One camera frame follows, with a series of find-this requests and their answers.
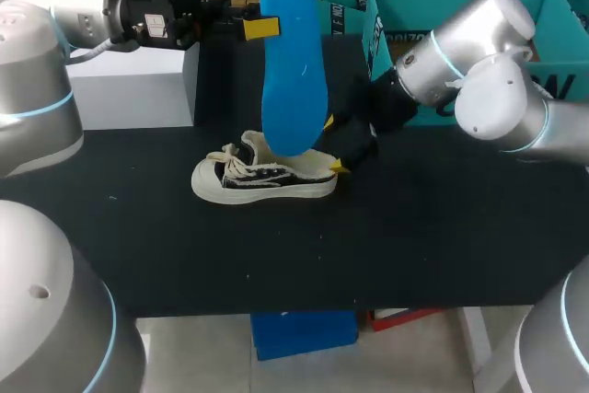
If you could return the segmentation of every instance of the blue insole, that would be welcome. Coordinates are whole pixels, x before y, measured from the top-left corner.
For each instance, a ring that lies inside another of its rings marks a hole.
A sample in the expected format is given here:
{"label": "blue insole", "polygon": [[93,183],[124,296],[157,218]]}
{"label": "blue insole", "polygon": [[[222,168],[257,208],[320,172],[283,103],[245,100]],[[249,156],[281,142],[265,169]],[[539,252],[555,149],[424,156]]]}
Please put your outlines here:
{"label": "blue insole", "polygon": [[316,0],[260,0],[260,12],[278,17],[281,31],[264,39],[262,129],[274,154],[297,156],[317,141],[328,111]]}

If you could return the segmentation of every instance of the sneaker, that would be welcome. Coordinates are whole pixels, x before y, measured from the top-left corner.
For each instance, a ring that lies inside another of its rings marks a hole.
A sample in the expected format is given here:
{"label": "sneaker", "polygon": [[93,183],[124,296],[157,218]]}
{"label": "sneaker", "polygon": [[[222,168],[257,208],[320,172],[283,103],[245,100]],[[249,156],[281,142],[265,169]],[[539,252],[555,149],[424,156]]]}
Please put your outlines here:
{"label": "sneaker", "polygon": [[203,200],[245,204],[266,198],[321,198],[335,189],[338,176],[329,167],[334,156],[309,149],[300,156],[275,156],[263,133],[245,131],[241,143],[246,157],[237,156],[234,144],[212,152],[192,173],[192,189]]}

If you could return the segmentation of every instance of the black tabletop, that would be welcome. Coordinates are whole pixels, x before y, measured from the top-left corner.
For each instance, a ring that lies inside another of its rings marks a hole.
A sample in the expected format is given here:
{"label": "black tabletop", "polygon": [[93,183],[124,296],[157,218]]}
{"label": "black tabletop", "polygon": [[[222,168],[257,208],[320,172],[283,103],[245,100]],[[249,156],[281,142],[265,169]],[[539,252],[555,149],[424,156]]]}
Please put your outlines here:
{"label": "black tabletop", "polygon": [[[332,104],[364,72],[324,42]],[[72,159],[0,182],[47,214],[132,315],[535,303],[589,253],[584,168],[530,164],[456,127],[407,128],[316,201],[221,206],[208,152],[260,127],[263,47],[203,44],[196,128],[87,132]]]}

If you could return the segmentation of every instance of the floor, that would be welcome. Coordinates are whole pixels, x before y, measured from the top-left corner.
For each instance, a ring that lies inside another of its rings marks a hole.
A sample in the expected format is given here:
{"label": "floor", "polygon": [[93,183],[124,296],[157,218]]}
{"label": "floor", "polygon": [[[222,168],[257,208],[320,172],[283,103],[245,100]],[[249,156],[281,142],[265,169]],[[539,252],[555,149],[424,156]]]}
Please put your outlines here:
{"label": "floor", "polygon": [[[484,311],[501,335],[525,307]],[[249,316],[139,319],[149,342],[144,393],[471,393],[455,311],[393,329],[363,329],[348,347],[259,362]]]}

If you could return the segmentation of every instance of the shoelace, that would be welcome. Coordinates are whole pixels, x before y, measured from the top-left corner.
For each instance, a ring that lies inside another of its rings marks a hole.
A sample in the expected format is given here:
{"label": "shoelace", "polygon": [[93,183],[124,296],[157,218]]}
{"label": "shoelace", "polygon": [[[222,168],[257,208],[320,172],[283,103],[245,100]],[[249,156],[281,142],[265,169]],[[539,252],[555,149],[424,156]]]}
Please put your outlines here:
{"label": "shoelace", "polygon": [[236,157],[239,149],[233,144],[223,146],[223,152],[212,152],[206,157],[219,163],[225,163],[225,176],[229,179],[253,177],[255,172],[250,172],[247,165]]}

